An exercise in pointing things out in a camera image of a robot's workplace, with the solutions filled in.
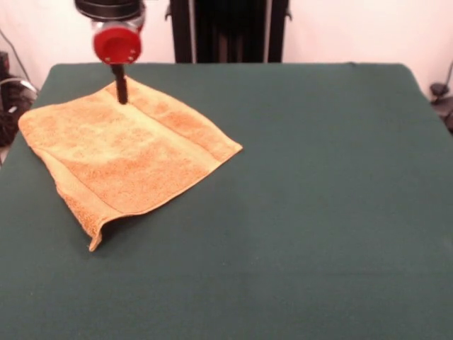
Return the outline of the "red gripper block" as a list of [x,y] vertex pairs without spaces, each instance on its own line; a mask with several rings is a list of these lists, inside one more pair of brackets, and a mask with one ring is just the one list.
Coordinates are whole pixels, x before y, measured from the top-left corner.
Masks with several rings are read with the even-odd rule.
[[126,23],[109,22],[102,25],[93,35],[93,49],[98,59],[112,64],[115,76],[117,100],[127,104],[127,80],[123,64],[132,64],[142,53],[140,29]]

